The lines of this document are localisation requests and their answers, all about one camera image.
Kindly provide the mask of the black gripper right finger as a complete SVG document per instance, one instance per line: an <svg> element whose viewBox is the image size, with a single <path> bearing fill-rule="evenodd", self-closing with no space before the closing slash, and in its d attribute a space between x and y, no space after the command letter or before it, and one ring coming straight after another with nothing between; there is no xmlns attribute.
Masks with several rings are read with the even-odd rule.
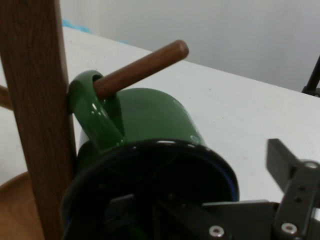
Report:
<svg viewBox="0 0 320 240"><path fill-rule="evenodd" d="M320 165L299 160L279 140L267 141L266 168L283 192L272 224L277 240L318 240L320 222Z"/></svg>

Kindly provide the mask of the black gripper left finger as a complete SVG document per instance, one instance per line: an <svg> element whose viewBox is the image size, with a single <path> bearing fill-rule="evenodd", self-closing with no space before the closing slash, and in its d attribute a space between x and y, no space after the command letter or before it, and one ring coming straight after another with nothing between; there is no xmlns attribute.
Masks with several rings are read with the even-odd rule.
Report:
<svg viewBox="0 0 320 240"><path fill-rule="evenodd" d="M110 201L106 232L116 240L232 240L230 228L192 201L173 194L129 194Z"/></svg>

